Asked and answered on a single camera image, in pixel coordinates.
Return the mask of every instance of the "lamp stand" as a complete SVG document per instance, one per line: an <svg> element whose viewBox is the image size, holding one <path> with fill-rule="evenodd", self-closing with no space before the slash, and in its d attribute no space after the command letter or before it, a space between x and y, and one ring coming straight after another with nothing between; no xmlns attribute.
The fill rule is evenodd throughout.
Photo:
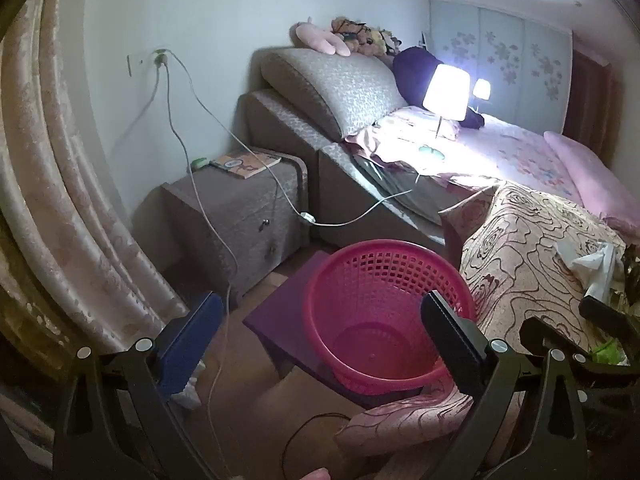
<svg viewBox="0 0 640 480"><path fill-rule="evenodd" d="M442 116L438 116L438 128L436 129L436 139L438 138L438 134L440 133L440 127L442 126Z"/></svg>

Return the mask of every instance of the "nightstand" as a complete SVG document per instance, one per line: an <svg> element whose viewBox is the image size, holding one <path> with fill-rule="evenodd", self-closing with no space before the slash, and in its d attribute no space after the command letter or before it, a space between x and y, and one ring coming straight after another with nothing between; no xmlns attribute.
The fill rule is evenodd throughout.
<svg viewBox="0 0 640 480"><path fill-rule="evenodd" d="M306 166L295 156L271 167L300 212L308 210ZM193 174L209 221L238 258L239 271L231 305L300 247L309 244L308 228L290 208L269 171L242 179L206 166ZM234 261L202 216L186 176L162 186L162 199L172 231L184 256L200 269L207 286L223 296Z"/></svg>

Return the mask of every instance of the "pink plastic basket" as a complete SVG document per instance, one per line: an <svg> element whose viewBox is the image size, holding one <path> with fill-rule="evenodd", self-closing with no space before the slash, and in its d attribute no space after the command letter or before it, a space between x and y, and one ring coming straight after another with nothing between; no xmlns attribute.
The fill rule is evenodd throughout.
<svg viewBox="0 0 640 480"><path fill-rule="evenodd" d="M397 240L346 247L307 285L308 337L351 391L381 395L426 386L447 373L420 319L422 298L432 290L476 321L466 283L433 251Z"/></svg>

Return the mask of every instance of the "plush toy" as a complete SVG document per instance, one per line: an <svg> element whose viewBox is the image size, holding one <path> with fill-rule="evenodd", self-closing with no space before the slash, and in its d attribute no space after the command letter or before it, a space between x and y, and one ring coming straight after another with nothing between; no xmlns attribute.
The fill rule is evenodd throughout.
<svg viewBox="0 0 640 480"><path fill-rule="evenodd" d="M339 56L351 55L351 49L344 43L342 38L328 30L316 27L311 23L311 18L309 18L308 22L300 23L296 27L296 36L306 46L318 52L332 55L338 54Z"/></svg>
<svg viewBox="0 0 640 480"><path fill-rule="evenodd" d="M401 41L388 30L375 30L366 23L357 23L344 16L331 23L332 31L342 38L349 50L365 56L395 56L400 52Z"/></svg>

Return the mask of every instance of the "screw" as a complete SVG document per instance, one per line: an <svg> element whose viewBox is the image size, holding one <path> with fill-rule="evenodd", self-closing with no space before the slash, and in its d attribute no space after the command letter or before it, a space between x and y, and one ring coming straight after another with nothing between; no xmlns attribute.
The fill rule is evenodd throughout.
<svg viewBox="0 0 640 480"><path fill-rule="evenodd" d="M502 339L494 339L491 341L491 348L498 352L498 354L504 354L509 349L509 345Z"/></svg>
<svg viewBox="0 0 640 480"><path fill-rule="evenodd" d="M91 349L88 346L83 346L76 355L78 359L87 359L91 355Z"/></svg>
<svg viewBox="0 0 640 480"><path fill-rule="evenodd" d="M138 352L146 352L147 350L150 350L153 345L154 342L151 341L151 339L144 338L136 343L136 350Z"/></svg>
<svg viewBox="0 0 640 480"><path fill-rule="evenodd" d="M557 348L551 351L551 357L556 361L564 361L564 353L562 350L558 350Z"/></svg>

